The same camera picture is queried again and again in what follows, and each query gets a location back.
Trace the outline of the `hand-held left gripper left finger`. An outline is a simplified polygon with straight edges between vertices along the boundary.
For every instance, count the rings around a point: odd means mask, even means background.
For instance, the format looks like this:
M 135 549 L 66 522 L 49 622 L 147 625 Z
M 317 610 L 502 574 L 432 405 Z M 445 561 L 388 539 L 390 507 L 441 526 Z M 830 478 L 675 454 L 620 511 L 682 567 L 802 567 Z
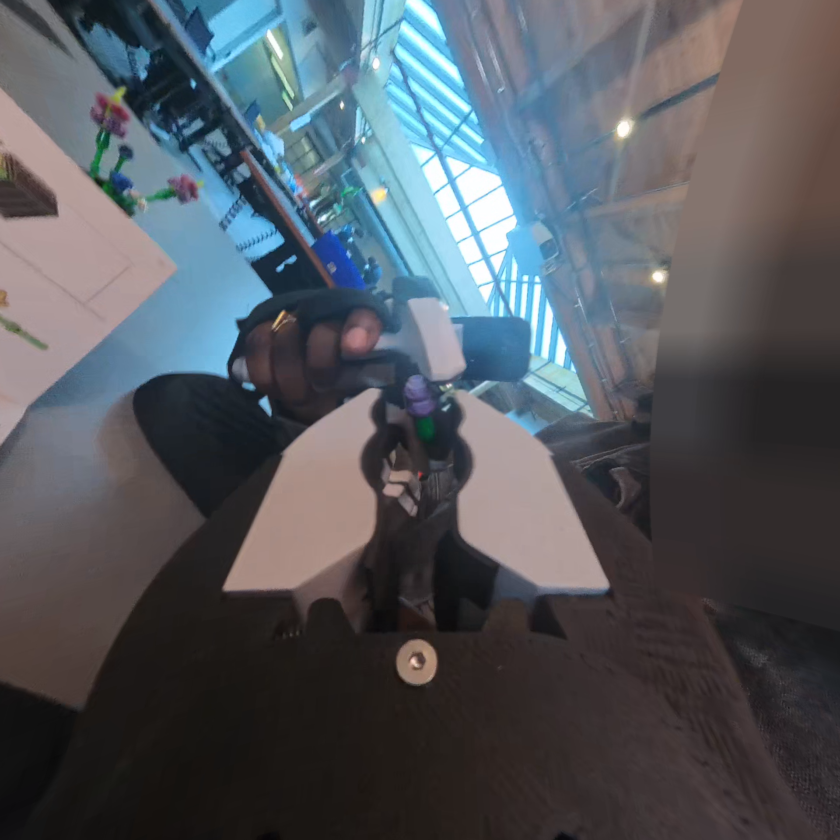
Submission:
M 286 448 L 225 593 L 364 593 L 361 558 L 375 531 L 376 495 L 361 459 L 380 395 L 357 395 Z

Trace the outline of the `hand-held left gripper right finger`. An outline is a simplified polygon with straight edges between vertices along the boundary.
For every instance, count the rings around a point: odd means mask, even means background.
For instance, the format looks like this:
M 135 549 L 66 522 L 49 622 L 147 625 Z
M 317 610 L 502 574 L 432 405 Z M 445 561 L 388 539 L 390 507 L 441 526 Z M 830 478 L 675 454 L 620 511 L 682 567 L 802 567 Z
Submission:
M 457 531 L 497 568 L 494 599 L 602 596 L 610 583 L 549 450 L 469 392 L 457 392 L 470 459 Z

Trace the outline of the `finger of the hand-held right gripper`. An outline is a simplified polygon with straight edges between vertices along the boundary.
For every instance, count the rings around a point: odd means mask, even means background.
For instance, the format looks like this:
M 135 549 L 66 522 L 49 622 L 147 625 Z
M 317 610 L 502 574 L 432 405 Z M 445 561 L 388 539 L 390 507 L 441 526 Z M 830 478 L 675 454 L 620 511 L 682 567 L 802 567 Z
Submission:
M 466 369 L 461 330 L 448 307 L 434 297 L 412 298 L 406 304 L 409 355 L 430 382 L 454 382 Z

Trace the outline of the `purple toy flower green stem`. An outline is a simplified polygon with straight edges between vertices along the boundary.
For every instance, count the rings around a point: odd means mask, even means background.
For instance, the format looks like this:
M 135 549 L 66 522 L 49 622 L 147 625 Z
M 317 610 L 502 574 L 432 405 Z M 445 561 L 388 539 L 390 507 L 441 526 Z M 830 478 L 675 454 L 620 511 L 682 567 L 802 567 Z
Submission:
M 413 374 L 404 384 L 403 400 L 417 438 L 424 445 L 432 444 L 437 434 L 434 415 L 438 409 L 438 397 L 432 386 L 422 375 Z

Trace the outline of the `white desk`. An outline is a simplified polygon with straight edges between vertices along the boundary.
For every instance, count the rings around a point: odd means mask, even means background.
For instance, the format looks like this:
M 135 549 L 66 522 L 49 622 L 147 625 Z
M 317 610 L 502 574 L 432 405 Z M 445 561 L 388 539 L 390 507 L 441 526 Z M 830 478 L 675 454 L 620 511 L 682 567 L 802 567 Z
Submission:
M 1 441 L 29 407 L 175 273 L 175 263 L 16 102 L 1 96 L 2 179 L 56 194 L 57 217 L 1 219 Z

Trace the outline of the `person's right hand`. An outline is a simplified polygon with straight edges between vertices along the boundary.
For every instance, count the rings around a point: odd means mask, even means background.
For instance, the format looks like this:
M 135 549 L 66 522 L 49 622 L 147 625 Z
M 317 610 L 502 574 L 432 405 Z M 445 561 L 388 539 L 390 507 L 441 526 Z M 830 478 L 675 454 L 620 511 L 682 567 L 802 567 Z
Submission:
M 267 399 L 273 414 L 309 426 L 344 401 L 341 369 L 372 352 L 382 332 L 371 308 L 317 311 L 310 318 L 302 302 L 278 304 L 240 324 L 228 374 Z

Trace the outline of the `large blue plastic bin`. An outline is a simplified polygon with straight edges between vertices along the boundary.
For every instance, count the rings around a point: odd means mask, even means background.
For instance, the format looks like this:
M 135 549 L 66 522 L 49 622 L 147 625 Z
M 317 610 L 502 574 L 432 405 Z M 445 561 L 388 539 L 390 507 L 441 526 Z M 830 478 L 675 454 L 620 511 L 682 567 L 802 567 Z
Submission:
M 349 247 L 334 232 L 316 239 L 311 249 L 337 288 L 366 290 L 363 275 L 350 256 Z

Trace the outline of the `person's black trousers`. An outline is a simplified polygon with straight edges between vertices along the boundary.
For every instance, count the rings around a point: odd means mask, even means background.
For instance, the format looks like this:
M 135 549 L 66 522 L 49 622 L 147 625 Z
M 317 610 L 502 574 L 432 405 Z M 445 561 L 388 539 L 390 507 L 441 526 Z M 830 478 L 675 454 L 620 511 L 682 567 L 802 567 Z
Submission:
M 134 392 L 132 408 L 146 442 L 205 518 L 305 429 L 214 374 L 156 376 Z

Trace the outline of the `skylight window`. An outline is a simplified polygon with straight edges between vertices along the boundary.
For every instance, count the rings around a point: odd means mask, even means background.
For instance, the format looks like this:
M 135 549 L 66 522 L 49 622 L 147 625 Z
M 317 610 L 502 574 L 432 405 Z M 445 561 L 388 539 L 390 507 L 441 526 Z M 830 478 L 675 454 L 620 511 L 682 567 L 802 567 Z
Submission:
M 525 319 L 532 352 L 575 373 L 540 276 L 513 255 L 518 220 L 430 2 L 405 3 L 392 55 L 385 95 L 490 314 Z

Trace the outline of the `long wooden table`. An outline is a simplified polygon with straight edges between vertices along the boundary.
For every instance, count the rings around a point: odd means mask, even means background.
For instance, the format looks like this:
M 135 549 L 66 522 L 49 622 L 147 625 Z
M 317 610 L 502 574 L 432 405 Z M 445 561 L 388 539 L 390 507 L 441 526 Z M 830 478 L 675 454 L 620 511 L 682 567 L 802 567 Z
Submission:
M 272 213 L 281 219 L 281 227 L 288 232 L 291 240 L 296 244 L 296 253 L 304 256 L 304 262 L 309 263 L 325 287 L 335 288 L 335 283 L 329 271 L 312 249 L 310 234 L 304 233 L 304 225 L 298 215 L 289 211 L 288 202 L 284 198 L 285 194 L 277 187 L 277 184 L 268 176 L 249 150 L 241 150 L 239 156 L 247 166 L 251 179 L 255 182 L 255 189 L 272 207 Z

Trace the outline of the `toy flower bouquet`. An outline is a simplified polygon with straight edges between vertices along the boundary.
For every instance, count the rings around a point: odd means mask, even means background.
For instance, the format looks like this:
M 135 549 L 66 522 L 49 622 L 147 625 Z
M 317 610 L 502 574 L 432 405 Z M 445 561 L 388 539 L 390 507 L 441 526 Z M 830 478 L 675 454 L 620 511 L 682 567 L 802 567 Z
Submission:
M 142 194 L 124 171 L 134 159 L 133 147 L 126 142 L 132 119 L 125 103 L 127 92 L 127 87 L 120 86 L 114 93 L 98 92 L 94 98 L 89 119 L 97 133 L 94 155 L 87 169 L 89 178 L 128 217 L 147 212 L 152 204 L 197 202 L 203 183 L 188 174 L 171 177 L 161 189 Z

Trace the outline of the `brown toy block piece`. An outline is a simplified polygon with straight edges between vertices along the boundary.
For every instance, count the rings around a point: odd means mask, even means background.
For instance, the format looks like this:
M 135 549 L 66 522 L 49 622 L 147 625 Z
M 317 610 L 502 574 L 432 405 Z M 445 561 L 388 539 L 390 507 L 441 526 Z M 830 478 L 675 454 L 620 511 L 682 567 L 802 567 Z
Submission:
M 56 194 L 33 180 L 1 180 L 1 216 L 5 219 L 57 217 Z

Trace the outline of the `white wall-mounted box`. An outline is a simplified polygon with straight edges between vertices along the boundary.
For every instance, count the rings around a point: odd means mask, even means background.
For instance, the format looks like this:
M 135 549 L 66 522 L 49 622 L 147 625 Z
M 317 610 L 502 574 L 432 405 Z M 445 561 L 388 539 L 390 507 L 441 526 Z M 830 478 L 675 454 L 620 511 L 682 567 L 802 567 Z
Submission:
M 546 277 L 560 263 L 560 243 L 543 222 L 519 224 L 509 231 L 507 241 L 519 272 L 527 277 Z

